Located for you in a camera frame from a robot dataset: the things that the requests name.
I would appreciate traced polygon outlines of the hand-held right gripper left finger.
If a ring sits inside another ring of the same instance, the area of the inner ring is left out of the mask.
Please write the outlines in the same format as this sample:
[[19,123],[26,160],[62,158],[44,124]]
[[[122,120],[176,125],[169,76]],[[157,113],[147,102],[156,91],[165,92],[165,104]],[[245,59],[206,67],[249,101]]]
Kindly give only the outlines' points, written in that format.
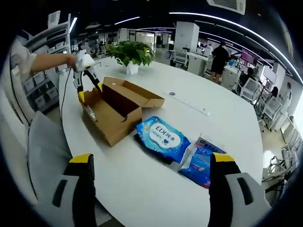
[[72,158],[44,174],[44,216],[50,227],[95,227],[94,156]]

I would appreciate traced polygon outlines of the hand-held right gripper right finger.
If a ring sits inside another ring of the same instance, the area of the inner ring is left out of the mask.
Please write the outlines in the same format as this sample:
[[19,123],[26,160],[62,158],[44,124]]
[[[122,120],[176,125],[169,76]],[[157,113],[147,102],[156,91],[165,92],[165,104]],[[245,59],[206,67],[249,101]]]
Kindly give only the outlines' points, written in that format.
[[228,154],[210,157],[209,227],[254,227],[270,212],[263,187]]

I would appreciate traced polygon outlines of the person's left hand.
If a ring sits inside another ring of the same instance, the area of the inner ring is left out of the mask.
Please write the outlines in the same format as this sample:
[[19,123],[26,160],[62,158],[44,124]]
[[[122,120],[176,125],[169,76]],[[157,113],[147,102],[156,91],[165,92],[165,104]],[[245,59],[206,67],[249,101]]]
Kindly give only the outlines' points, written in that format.
[[74,70],[76,71],[76,60],[77,60],[77,57],[76,55],[73,55],[73,54],[68,54],[67,55],[67,64]]

